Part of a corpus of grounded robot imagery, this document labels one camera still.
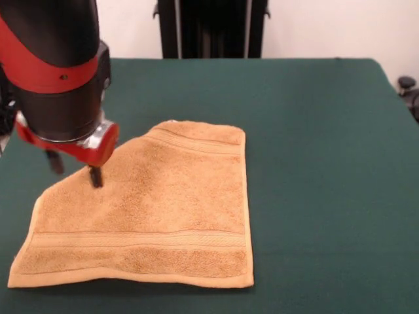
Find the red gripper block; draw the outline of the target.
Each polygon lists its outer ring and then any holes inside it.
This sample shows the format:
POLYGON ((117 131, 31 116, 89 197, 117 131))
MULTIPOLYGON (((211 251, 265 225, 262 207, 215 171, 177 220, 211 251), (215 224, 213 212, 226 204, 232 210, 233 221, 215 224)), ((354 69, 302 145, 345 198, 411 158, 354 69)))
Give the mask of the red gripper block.
POLYGON ((60 153, 70 155, 89 165, 90 180, 94 188, 103 186, 101 167, 94 166, 102 166, 108 161, 115 149, 120 131, 116 123, 103 120, 93 133, 84 139, 53 142, 36 136, 25 122, 16 120, 16 129, 21 139, 45 151, 50 169, 57 175, 64 173, 60 153))

